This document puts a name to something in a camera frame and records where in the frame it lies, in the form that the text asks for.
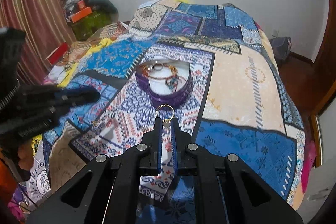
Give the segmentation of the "red box on bed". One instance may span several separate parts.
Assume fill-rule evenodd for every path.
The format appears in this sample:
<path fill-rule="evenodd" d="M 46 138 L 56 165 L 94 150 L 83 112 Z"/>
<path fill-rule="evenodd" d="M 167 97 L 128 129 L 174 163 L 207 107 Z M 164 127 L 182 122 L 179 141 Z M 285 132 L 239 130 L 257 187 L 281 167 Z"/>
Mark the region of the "red box on bed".
<path fill-rule="evenodd" d="M 69 45 L 67 43 L 62 43 L 59 47 L 55 48 L 46 58 L 51 65 L 55 65 L 58 63 L 64 53 L 66 53 L 69 50 Z"/>

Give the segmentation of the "purple heart-shaped tin box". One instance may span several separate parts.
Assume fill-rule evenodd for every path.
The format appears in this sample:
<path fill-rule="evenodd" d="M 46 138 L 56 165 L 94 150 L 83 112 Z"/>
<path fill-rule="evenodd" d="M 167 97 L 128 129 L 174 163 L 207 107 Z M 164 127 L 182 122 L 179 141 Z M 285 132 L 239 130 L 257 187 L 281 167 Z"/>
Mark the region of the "purple heart-shaped tin box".
<path fill-rule="evenodd" d="M 147 72 L 144 65 L 163 63 L 161 71 Z M 145 91 L 154 107 L 182 105 L 193 89 L 191 66 L 186 61 L 159 59 L 145 61 L 135 68 L 139 88 Z"/>

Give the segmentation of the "yellow cloth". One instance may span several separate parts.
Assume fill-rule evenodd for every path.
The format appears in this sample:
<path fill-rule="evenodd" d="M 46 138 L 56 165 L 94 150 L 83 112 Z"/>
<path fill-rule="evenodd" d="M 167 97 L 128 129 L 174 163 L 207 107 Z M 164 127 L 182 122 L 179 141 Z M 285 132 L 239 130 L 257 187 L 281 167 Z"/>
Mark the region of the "yellow cloth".
<path fill-rule="evenodd" d="M 102 38 L 92 42 L 74 42 L 75 47 L 66 54 L 66 63 L 63 65 L 65 76 L 58 83 L 64 88 L 81 71 L 88 59 L 103 48 L 113 44 L 116 39 Z"/>

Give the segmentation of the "green plush pile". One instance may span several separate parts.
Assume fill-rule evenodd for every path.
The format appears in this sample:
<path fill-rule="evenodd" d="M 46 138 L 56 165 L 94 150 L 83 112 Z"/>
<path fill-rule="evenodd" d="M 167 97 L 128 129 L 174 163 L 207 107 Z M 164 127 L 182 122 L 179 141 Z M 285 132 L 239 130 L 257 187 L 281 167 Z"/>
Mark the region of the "green plush pile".
<path fill-rule="evenodd" d="M 104 11 L 94 11 L 92 14 L 71 24 L 72 31 L 77 41 L 85 41 L 91 37 L 98 29 L 110 25 L 111 17 Z"/>

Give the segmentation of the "patchwork patterned bedspread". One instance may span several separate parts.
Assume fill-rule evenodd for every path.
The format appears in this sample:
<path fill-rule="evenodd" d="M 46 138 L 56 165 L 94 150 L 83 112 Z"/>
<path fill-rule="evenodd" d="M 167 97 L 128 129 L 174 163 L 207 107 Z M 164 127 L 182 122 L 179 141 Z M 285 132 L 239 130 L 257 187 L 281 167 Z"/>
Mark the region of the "patchwork patterned bedspread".
<path fill-rule="evenodd" d="M 179 107 L 154 107 L 137 84 L 137 65 L 159 59 L 190 63 L 193 89 Z M 303 122 L 268 38 L 236 6 L 142 4 L 126 32 L 94 53 L 66 87 L 81 86 L 96 88 L 101 99 L 72 109 L 43 135 L 31 193 L 48 197 L 86 160 L 123 154 L 161 113 L 175 115 L 181 129 L 211 153 L 238 155 L 292 208 L 301 205 Z"/>

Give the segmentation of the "orange box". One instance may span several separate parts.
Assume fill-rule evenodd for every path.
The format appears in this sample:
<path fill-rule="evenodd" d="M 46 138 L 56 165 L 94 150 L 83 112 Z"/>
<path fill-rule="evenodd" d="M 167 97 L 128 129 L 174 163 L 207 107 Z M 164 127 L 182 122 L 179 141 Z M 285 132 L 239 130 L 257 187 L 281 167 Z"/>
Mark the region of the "orange box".
<path fill-rule="evenodd" d="M 80 10 L 79 12 L 77 12 L 76 14 L 73 14 L 70 19 L 72 23 L 75 23 L 79 20 L 81 20 L 82 18 L 88 16 L 92 14 L 92 9 L 90 7 L 86 7 L 82 10 Z"/>

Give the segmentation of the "striped red curtain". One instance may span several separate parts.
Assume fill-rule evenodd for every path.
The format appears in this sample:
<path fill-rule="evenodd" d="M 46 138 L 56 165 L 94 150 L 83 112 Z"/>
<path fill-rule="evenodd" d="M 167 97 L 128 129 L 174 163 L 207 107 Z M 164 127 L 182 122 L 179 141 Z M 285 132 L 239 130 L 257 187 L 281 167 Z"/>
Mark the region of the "striped red curtain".
<path fill-rule="evenodd" d="M 51 69 L 46 57 L 76 40 L 64 16 L 67 0 L 1 0 L 1 26 L 26 33 L 17 71 L 21 83 L 43 82 Z"/>

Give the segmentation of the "pink croc shoe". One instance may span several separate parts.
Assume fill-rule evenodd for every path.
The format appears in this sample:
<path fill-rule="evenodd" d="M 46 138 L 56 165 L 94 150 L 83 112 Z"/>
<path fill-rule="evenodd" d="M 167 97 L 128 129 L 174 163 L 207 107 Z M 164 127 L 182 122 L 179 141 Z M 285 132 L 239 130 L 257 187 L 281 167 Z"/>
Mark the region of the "pink croc shoe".
<path fill-rule="evenodd" d="M 309 144 L 305 147 L 305 155 L 304 155 L 302 175 L 301 175 L 301 185 L 302 185 L 303 193 L 305 193 L 307 190 L 310 170 L 313 168 L 316 156 L 317 156 L 317 153 L 316 153 L 315 142 L 311 140 Z"/>

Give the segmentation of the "dark bag on floor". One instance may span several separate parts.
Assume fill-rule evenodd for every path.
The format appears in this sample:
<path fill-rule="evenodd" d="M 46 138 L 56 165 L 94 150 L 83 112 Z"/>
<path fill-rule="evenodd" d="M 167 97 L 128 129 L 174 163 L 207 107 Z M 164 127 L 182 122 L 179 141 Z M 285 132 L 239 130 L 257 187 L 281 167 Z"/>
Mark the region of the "dark bag on floor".
<path fill-rule="evenodd" d="M 270 44 L 274 53 L 274 58 L 277 62 L 284 62 L 287 60 L 291 50 L 291 38 L 281 37 L 273 38 Z"/>

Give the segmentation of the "brown wooden door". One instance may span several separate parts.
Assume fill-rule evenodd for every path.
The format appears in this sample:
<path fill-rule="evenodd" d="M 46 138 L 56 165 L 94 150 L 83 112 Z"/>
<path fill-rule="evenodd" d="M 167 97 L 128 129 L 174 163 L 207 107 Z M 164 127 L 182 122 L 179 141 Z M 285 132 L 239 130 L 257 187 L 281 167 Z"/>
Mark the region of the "brown wooden door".
<path fill-rule="evenodd" d="M 317 96 L 311 116 L 321 113 L 335 93 L 335 0 L 329 0 L 326 29 L 313 68 Z"/>

